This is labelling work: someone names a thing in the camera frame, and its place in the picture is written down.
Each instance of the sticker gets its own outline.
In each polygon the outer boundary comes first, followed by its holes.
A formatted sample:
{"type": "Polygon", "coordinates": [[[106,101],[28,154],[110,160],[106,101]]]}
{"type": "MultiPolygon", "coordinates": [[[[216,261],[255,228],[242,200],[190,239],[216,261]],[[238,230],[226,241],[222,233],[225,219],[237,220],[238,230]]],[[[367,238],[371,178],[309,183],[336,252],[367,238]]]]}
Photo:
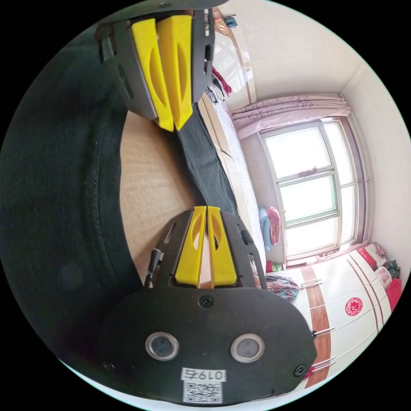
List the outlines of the sticker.
{"type": "Polygon", "coordinates": [[[181,379],[189,382],[226,382],[226,371],[224,369],[196,369],[183,368],[181,379]]]}
{"type": "Polygon", "coordinates": [[[221,382],[184,382],[183,402],[189,404],[222,404],[221,382]]]}
{"type": "Polygon", "coordinates": [[[349,316],[356,316],[362,308],[363,302],[359,298],[354,297],[347,301],[347,304],[345,305],[345,312],[349,316]]]}
{"type": "Polygon", "coordinates": [[[183,402],[189,404],[222,404],[224,369],[182,368],[183,402]]]}

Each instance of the curtain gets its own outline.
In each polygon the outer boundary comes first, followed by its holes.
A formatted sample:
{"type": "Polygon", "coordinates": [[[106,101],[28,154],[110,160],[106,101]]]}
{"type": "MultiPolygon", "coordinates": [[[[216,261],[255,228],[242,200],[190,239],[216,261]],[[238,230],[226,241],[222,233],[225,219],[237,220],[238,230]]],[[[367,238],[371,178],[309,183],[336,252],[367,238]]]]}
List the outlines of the curtain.
{"type": "Polygon", "coordinates": [[[338,94],[293,95],[271,98],[250,104],[231,113],[239,139],[257,131],[273,127],[292,125],[327,116],[350,114],[345,99],[338,94]]]}

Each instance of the wooden surface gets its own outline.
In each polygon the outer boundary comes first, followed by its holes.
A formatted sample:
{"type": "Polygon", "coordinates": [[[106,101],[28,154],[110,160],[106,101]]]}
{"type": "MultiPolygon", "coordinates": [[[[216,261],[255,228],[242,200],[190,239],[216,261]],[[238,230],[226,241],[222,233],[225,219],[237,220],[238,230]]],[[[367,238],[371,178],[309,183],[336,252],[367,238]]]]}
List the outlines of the wooden surface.
{"type": "Polygon", "coordinates": [[[198,199],[166,135],[154,122],[127,114],[120,146],[120,210],[125,237],[139,276],[164,226],[198,205],[198,199]]]}

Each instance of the red cloth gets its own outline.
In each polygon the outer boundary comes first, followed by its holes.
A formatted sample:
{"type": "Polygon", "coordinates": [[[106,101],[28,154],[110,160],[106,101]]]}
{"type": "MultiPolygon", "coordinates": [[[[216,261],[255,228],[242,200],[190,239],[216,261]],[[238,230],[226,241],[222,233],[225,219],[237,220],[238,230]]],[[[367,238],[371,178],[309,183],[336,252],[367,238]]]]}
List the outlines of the red cloth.
{"type": "Polygon", "coordinates": [[[394,310],[401,297],[401,280],[398,278],[393,278],[391,284],[388,286],[387,290],[388,301],[390,302],[391,312],[394,310]]]}
{"type": "Polygon", "coordinates": [[[368,251],[362,247],[358,249],[359,254],[367,261],[368,265],[372,268],[373,271],[377,269],[377,262],[370,256],[368,251]]]}
{"type": "Polygon", "coordinates": [[[270,220],[270,237],[273,245],[277,244],[281,233],[280,213],[274,207],[266,209],[267,217],[270,220]]]}
{"type": "Polygon", "coordinates": [[[270,260],[267,260],[265,264],[265,272],[266,273],[272,273],[273,272],[273,262],[270,260]]]}
{"type": "Polygon", "coordinates": [[[219,79],[219,81],[220,81],[220,83],[221,83],[221,85],[223,86],[223,88],[224,88],[224,91],[227,93],[227,94],[230,94],[231,93],[231,87],[226,83],[226,81],[223,79],[223,77],[221,76],[221,74],[213,67],[213,74],[214,74],[214,76],[216,76],[218,79],[219,79]]]}

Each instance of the red bag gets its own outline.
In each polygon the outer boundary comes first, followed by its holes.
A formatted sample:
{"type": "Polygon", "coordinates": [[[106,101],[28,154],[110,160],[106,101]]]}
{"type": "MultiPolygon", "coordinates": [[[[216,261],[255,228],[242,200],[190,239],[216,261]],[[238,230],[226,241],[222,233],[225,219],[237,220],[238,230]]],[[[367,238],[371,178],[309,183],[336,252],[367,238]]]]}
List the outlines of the red bag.
{"type": "Polygon", "coordinates": [[[401,280],[393,278],[390,286],[387,288],[387,297],[390,302],[391,312],[394,310],[395,306],[398,303],[399,298],[401,297],[401,280]]]}

